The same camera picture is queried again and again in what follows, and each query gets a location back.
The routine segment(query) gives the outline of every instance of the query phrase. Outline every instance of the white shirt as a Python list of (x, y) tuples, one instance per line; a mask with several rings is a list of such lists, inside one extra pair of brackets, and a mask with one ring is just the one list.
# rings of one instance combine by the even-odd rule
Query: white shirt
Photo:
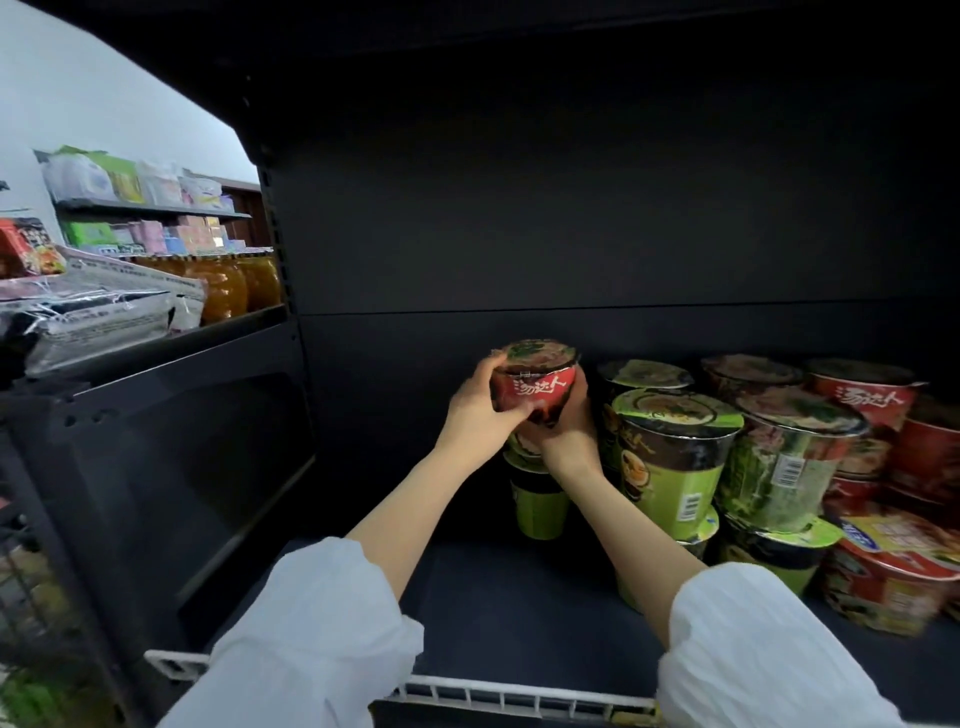
[[(846, 648), (763, 567), (724, 564), (674, 600), (657, 699), (670, 728), (902, 728)], [(328, 538), (284, 556), (161, 728), (371, 728), (423, 650), (379, 567)]]

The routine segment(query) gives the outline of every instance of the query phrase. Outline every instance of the instant noodle cup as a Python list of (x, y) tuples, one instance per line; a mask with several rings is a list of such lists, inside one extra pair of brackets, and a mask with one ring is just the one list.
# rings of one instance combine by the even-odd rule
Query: instant noodle cup
[(746, 418), (720, 483), (724, 510), (754, 528), (803, 530), (853, 440), (867, 429), (855, 410), (797, 387), (741, 395)]
[[(697, 533), (690, 541), (678, 541), (677, 543), (683, 546), (687, 551), (692, 553), (701, 561), (704, 560), (704, 553), (707, 551), (707, 542), (716, 535), (717, 530), (720, 528), (720, 517), (717, 516), (716, 509), (711, 505), (707, 509), (707, 516), (700, 521), (700, 525), (697, 526)], [(639, 612), (640, 609), (636, 605), (636, 600), (634, 596), (630, 594), (630, 590), (627, 589), (627, 585), (624, 583), (623, 579), (620, 578), (620, 574), (616, 576), (616, 590), (631, 609)]]
[(731, 517), (724, 526), (720, 563), (760, 564), (795, 595), (803, 593), (828, 551), (843, 538), (840, 528), (820, 518), (796, 533), (771, 533)]
[(871, 629), (920, 635), (960, 580), (947, 534), (876, 503), (849, 504), (839, 517), (844, 538), (824, 563), (827, 603)]
[(852, 407), (870, 423), (870, 431), (853, 443), (838, 472), (848, 477), (879, 477), (925, 382), (902, 367), (853, 359), (811, 359), (806, 368), (814, 392)]
[(879, 480), (862, 480), (860, 478), (835, 475), (830, 479), (827, 493), (824, 498), (847, 498), (849, 500), (870, 500), (876, 495), (880, 487)]
[(887, 478), (940, 503), (960, 496), (960, 406), (921, 396), (890, 452)]
[(620, 473), (624, 495), (677, 541), (690, 541), (743, 417), (698, 394), (635, 389), (618, 396)]
[(576, 378), (577, 350), (554, 339), (523, 339), (504, 348), (507, 360), (493, 370), (491, 388), (502, 411), (534, 400), (531, 422), (555, 425)]
[(603, 379), (597, 420), (597, 447), (600, 460), (608, 468), (620, 469), (620, 446), (617, 433), (620, 418), (613, 411), (613, 400), (632, 389), (656, 389), (677, 392), (693, 384), (693, 375), (686, 369), (646, 359), (608, 361), (597, 367)]
[(512, 432), (510, 434), (510, 437), (507, 438), (507, 445), (525, 460), (540, 462), (543, 459), (540, 448), (518, 432)]
[(788, 364), (753, 356), (727, 353), (701, 359), (716, 396), (733, 403), (741, 394), (759, 394), (770, 387), (789, 387), (804, 381), (804, 371)]
[(503, 452), (516, 504), (516, 524), (524, 536), (552, 541), (564, 532), (570, 498), (542, 463), (526, 460), (511, 449)]

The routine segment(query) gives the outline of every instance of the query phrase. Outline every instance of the red noodle cup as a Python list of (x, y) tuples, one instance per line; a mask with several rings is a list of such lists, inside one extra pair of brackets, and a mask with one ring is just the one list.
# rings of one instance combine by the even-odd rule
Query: red noodle cup
[(846, 404), (870, 423), (870, 431), (853, 443), (837, 473), (855, 478), (876, 478), (907, 412), (925, 382), (902, 367), (851, 359), (811, 359), (810, 387), (814, 392)]
[(920, 397), (890, 452), (887, 476), (919, 497), (947, 503), (960, 494), (960, 407)]
[(554, 339), (523, 339), (504, 348), (507, 360), (493, 370), (491, 388), (503, 412), (528, 400), (531, 422), (555, 425), (577, 376), (577, 350)]
[(839, 513), (844, 538), (824, 566), (827, 603), (851, 621), (921, 634), (960, 579), (955, 545), (919, 516), (876, 503)]
[(870, 500), (880, 487), (878, 480), (861, 480), (859, 478), (835, 475), (830, 480), (827, 498), (847, 498), (849, 500)]

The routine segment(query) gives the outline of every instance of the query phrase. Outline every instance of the person's right hand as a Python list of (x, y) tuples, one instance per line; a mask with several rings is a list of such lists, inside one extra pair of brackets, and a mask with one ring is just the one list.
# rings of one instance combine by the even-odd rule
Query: person's right hand
[(586, 476), (603, 476), (587, 399), (587, 377), (579, 365), (570, 399), (556, 426), (551, 429), (526, 421), (516, 432), (540, 448), (543, 464), (562, 486)]

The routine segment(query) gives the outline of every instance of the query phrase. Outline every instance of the store shelf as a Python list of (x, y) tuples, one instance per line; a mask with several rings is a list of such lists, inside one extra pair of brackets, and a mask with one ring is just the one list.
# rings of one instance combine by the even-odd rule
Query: store shelf
[(111, 217), (155, 217), (170, 218), (177, 215), (201, 215), (202, 217), (219, 217), (221, 220), (246, 220), (250, 218), (246, 212), (230, 212), (223, 209), (209, 207), (186, 206), (153, 206), (138, 205), (128, 202), (110, 202), (107, 200), (64, 200), (55, 202), (57, 212), (86, 215), (107, 215)]
[[(522, 540), (515, 528), (504, 533), (503, 524), (488, 522), (492, 539), (435, 540), (427, 549), (401, 603), (425, 627), (414, 672), (655, 695), (663, 651), (643, 617), (617, 595), (612, 567), (579, 514), (548, 544)], [(292, 542), (283, 553), (307, 543)], [(960, 624), (940, 618), (922, 637), (906, 640), (843, 619), (816, 590), (804, 601), (905, 719), (960, 722), (951, 686)]]

